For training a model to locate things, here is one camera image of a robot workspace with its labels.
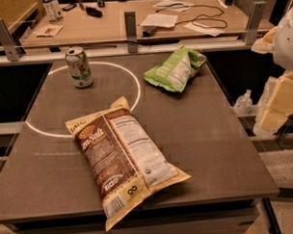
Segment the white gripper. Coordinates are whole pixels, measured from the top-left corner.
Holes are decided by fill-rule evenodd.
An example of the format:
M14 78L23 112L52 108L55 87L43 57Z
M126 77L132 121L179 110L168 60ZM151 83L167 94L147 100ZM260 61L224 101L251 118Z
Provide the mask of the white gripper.
M274 63L286 70L270 76L257 104L255 133L277 133L293 114L293 6L278 28L268 31L252 45L254 53L273 53Z

